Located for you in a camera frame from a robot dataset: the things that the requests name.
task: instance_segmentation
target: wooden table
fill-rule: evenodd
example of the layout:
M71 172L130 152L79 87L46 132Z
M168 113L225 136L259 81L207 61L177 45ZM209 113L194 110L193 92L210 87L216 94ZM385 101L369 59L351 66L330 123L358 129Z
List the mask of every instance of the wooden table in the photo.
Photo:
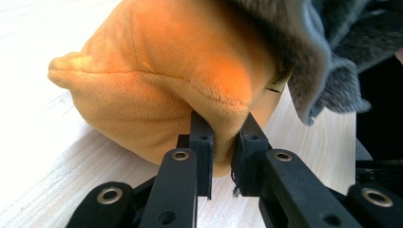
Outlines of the wooden table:
M79 50L119 1L15 1L0 5L0 227L64 227L101 183L133 187L158 166L121 148L81 118L48 63ZM297 118L288 90L264 132L300 155L341 193L355 179L355 114L323 111L312 127ZM229 177L199 198L199 227L264 227L258 199L233 198Z

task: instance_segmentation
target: silver washer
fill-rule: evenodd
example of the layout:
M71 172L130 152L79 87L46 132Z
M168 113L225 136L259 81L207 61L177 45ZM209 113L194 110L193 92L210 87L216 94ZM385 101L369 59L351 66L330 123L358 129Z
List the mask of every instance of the silver washer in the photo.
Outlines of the silver washer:
M116 196L112 198L105 198L106 193L114 192ZM101 204L112 204L119 200L122 197L122 189L117 188L117 187L108 187L104 190L101 191L100 194L98 194L97 201Z

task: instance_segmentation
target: fuzzy gray fur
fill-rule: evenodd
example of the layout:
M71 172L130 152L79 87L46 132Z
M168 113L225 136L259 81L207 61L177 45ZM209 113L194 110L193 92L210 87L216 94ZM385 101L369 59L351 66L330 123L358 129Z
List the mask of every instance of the fuzzy gray fur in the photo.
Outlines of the fuzzy gray fur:
M295 66L288 86L305 124L313 124L324 107L334 112L369 110L370 104L361 99L357 74L403 47L403 33L392 30L403 25L391 16L375 26L373 17L357 23L369 0L231 1L262 22L286 65ZM382 23L394 24L385 28Z

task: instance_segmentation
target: light wood surface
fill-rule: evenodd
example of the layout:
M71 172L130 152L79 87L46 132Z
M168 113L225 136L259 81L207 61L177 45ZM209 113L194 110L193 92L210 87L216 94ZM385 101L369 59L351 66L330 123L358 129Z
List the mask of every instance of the light wood surface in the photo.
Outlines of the light wood surface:
M0 227L64 227L101 183L136 187L158 166L121 148L81 118L48 78L49 61L79 50L119 1L0 3ZM355 177L355 114L297 118L288 90L264 128L275 148L301 156L323 183L346 193ZM258 199L233 198L229 177L199 198L198 227L264 227Z

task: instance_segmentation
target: orange plush toy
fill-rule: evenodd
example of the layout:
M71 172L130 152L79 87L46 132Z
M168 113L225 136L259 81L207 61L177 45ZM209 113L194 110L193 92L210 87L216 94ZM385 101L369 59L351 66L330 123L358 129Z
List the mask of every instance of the orange plush toy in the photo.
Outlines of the orange plush toy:
M189 133L196 110L214 131L222 176L248 113L264 126L278 104L265 86L281 60L267 39L226 1L124 0L80 52L51 61L48 77L90 125L150 162Z

